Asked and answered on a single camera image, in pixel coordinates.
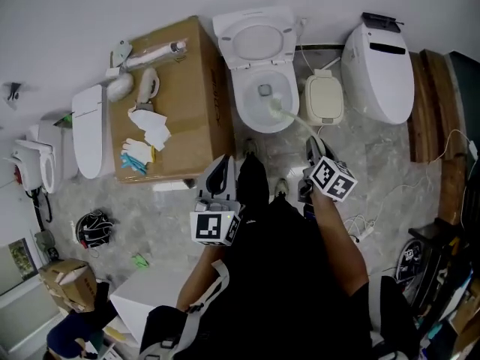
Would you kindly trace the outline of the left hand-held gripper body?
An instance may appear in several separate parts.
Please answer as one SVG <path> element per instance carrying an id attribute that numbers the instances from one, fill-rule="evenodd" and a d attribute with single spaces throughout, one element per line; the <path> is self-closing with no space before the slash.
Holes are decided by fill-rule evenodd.
<path id="1" fill-rule="evenodd" d="M 242 206 L 231 199 L 196 198 L 190 213 L 190 234 L 194 242 L 205 246 L 231 246 L 239 228 Z"/>

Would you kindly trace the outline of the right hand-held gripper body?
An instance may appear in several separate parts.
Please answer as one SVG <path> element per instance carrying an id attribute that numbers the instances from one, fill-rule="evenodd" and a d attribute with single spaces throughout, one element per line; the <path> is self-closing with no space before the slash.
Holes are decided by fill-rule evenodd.
<path id="1" fill-rule="evenodd" d="M 357 184 L 357 179 L 341 162 L 321 157 L 314 166 L 303 170 L 298 183 L 298 201 L 312 203 L 311 193 L 317 188 L 326 197 L 343 202 Z"/>

